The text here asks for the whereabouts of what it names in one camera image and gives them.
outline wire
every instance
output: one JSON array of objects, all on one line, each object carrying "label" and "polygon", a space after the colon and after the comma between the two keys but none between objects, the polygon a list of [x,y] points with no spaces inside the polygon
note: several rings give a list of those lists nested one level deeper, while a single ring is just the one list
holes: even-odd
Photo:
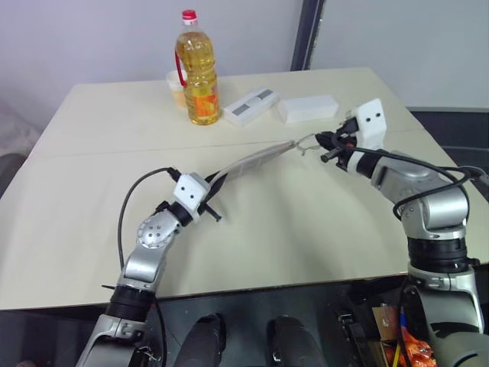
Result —
[{"label": "wire", "polygon": [[394,354],[394,361],[392,362],[392,367],[397,367],[397,363],[399,362],[399,352],[400,352],[400,344],[397,343],[396,352]]},{"label": "wire", "polygon": [[148,172],[147,174],[141,176],[134,182],[129,189],[128,193],[125,194],[124,202],[122,203],[122,208],[121,212],[119,213],[119,221],[117,223],[117,249],[118,249],[118,255],[119,255],[119,263],[121,266],[121,270],[124,267],[124,252],[122,249],[122,220],[124,219],[124,213],[125,213],[125,207],[128,205],[129,198],[132,195],[132,192],[134,189],[144,180],[146,180],[148,177],[153,176],[154,174],[159,174],[160,172],[166,172],[170,170],[170,167],[163,167],[163,168],[158,168],[157,170]]},{"label": "wire", "polygon": [[[128,205],[129,198],[131,197],[132,192],[134,191],[134,189],[142,181],[146,180],[148,177],[151,177],[151,176],[153,176],[155,174],[159,174],[160,172],[167,172],[167,171],[170,171],[170,175],[173,175],[175,172],[177,172],[177,171],[175,171],[171,167],[158,168],[157,170],[148,172],[147,174],[139,177],[132,184],[132,186],[129,189],[128,193],[126,193],[126,195],[125,195],[124,202],[122,203],[121,212],[119,213],[119,220],[118,220],[118,223],[117,223],[117,248],[118,248],[118,255],[119,255],[119,262],[120,262],[121,270],[123,269],[124,263],[125,263],[125,261],[124,261],[124,252],[123,252],[123,249],[122,249],[122,221],[124,219],[125,208]],[[156,312],[157,312],[157,315],[158,315],[158,320],[160,321],[161,344],[162,344],[162,346],[161,346],[161,366],[164,367],[165,365],[167,365],[167,332],[166,332],[166,328],[165,328],[165,322],[164,322],[164,319],[163,319],[163,314],[161,312],[160,304],[158,303],[158,300],[156,298],[156,295],[154,297],[154,306],[156,308]]]},{"label": "wire", "polygon": [[[369,154],[373,154],[373,155],[377,155],[377,156],[381,156],[381,157],[395,159],[397,161],[404,161],[407,163],[417,164],[419,166],[423,166],[423,167],[429,168],[435,172],[438,172],[439,174],[442,174],[443,176],[447,177],[448,179],[450,179],[452,181],[452,183],[449,183],[445,186],[437,187],[437,188],[432,189],[432,190],[427,190],[425,192],[418,193],[417,195],[409,196],[406,199],[403,199],[400,202],[396,203],[393,207],[393,214],[399,220],[401,220],[401,216],[400,216],[399,211],[398,211],[400,206],[405,205],[406,203],[413,201],[413,200],[416,200],[416,199],[419,199],[421,197],[432,195],[434,193],[440,193],[442,191],[449,190],[449,189],[452,189],[454,187],[460,187],[460,190],[464,194],[465,199],[467,200],[467,203],[468,203],[467,219],[466,219],[468,221],[468,216],[469,216],[469,212],[470,212],[469,199],[468,199],[467,191],[462,186],[462,184],[470,178],[470,175],[468,175],[467,171],[464,171],[462,168],[454,167],[454,168],[445,169],[444,167],[438,167],[438,166],[435,166],[434,164],[430,164],[430,163],[425,162],[425,161],[420,161],[420,160],[415,159],[415,158],[405,157],[403,155],[393,154],[393,153],[389,153],[386,151],[373,151],[371,149],[350,147],[350,146],[344,145],[338,141],[338,133],[334,133],[332,135],[331,142],[333,143],[333,145],[335,147],[341,148],[345,151],[358,151],[361,153],[369,153]],[[463,172],[464,176],[462,179],[459,180],[455,176],[453,176],[452,174],[447,172],[448,170]]]},{"label": "wire", "polygon": [[161,331],[161,367],[167,365],[167,331],[165,328],[165,322],[163,319],[163,313],[161,312],[160,304],[156,296],[154,297],[154,306],[156,307],[156,312],[158,314],[158,320],[160,321],[160,331]]},{"label": "wire", "polygon": [[[446,167],[444,169],[446,169],[447,171],[459,171],[458,169],[456,169],[454,167]],[[465,182],[467,182],[469,179],[470,179],[470,174],[464,173],[463,178],[461,178],[460,180],[455,181],[454,183],[450,183],[450,184],[445,185],[445,186],[437,187],[435,189],[423,191],[422,193],[418,193],[416,195],[412,195],[412,196],[407,197],[406,199],[402,199],[401,201],[398,201],[394,205],[394,207],[392,208],[392,211],[393,211],[394,215],[398,219],[400,219],[401,216],[399,214],[399,208],[401,206],[405,205],[406,203],[408,203],[410,201],[413,201],[413,200],[416,200],[416,199],[419,199],[421,197],[425,197],[425,196],[428,196],[428,195],[433,195],[434,193],[441,193],[442,191],[445,191],[445,190],[450,190],[450,189],[453,189],[455,187],[461,187],[462,184],[464,184]]]},{"label": "wire", "polygon": [[474,170],[474,171],[477,171],[481,174],[481,176],[489,176],[489,174],[486,173],[486,171],[484,171],[482,168],[480,167],[475,167],[475,166],[458,166],[459,168],[467,168],[469,170]]},{"label": "wire", "polygon": [[[213,177],[215,177],[218,173],[219,172],[215,172],[214,174],[211,174],[210,176],[206,177],[206,181],[208,182],[212,181]],[[204,200],[202,200],[202,204],[207,203],[221,190],[227,177],[228,175],[224,174],[223,176],[221,176],[220,178],[214,181],[206,197],[204,198]]]},{"label": "wire", "polygon": [[408,276],[404,278],[403,285],[400,288],[399,303],[397,305],[397,338],[400,344],[400,349],[403,352],[404,360],[406,361],[406,367],[412,367],[410,357],[407,354],[406,343],[404,342],[403,331],[401,329],[401,307],[403,304],[404,290],[406,289],[409,281]]}]

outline wall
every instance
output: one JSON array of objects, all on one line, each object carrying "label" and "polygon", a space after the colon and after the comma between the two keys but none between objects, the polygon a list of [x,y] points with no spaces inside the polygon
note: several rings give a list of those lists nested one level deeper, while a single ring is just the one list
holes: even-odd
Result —
[{"label": "wall", "polygon": [[301,7],[299,0],[2,0],[0,102],[43,128],[74,84],[164,79],[184,8],[197,10],[219,75],[287,71]]},{"label": "wall", "polygon": [[489,0],[326,0],[311,69],[369,66],[416,109],[489,109]]}]

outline table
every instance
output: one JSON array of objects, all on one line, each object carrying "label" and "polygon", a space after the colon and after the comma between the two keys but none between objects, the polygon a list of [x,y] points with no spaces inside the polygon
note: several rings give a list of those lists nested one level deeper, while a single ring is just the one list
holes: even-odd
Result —
[{"label": "table", "polygon": [[[272,109],[243,129],[225,121],[200,127],[173,106],[164,82],[75,86],[0,200],[0,309],[108,301],[100,285],[119,273],[118,211],[147,171],[173,165],[207,175],[274,142],[334,129],[347,109],[375,97],[384,104],[387,149],[453,164],[369,69],[230,76],[219,85],[223,105],[265,85],[282,97],[331,93],[340,112],[284,126]],[[405,272],[406,238],[392,204],[319,155],[290,151],[225,185],[211,202],[223,220],[204,216],[178,235],[158,296]],[[123,227],[126,255],[138,224],[172,189],[164,174],[136,189]],[[469,255],[487,262],[489,208],[467,189]]]}]

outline red handle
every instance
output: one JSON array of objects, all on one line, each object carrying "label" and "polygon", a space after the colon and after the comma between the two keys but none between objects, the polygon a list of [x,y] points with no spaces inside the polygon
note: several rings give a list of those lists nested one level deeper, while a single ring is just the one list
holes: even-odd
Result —
[{"label": "red handle", "polygon": [[182,76],[182,67],[180,66],[180,59],[179,59],[178,55],[176,54],[176,50],[175,50],[175,64],[176,64],[176,71],[178,71],[178,77],[180,79],[180,84],[182,84],[182,86],[186,86],[186,81],[183,80],[183,76]]}]

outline plastic bottle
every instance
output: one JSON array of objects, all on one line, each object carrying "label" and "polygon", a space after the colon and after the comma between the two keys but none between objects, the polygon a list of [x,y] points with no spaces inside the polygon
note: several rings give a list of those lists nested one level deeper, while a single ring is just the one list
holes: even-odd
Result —
[{"label": "plastic bottle", "polygon": [[[197,125],[210,125],[221,114],[214,71],[214,51],[211,40],[197,26],[195,10],[182,12],[183,31],[175,46],[176,68],[184,87],[189,117]],[[183,80],[180,61],[187,80]]]}]

